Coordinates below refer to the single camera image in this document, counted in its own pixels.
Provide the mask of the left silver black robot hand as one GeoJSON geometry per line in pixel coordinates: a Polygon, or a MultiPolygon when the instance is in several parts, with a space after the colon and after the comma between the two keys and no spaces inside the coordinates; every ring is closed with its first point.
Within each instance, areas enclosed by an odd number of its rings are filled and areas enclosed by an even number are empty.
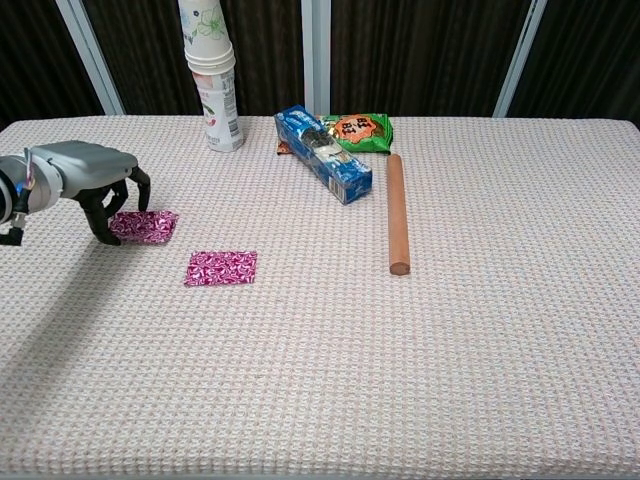
{"type": "Polygon", "coordinates": [[[151,180],[130,153],[80,140],[34,146],[25,153],[38,172],[55,177],[50,187],[54,198],[76,201],[93,235],[105,245],[121,244],[109,220],[126,202],[129,180],[138,187],[138,209],[148,208],[151,180]]]}

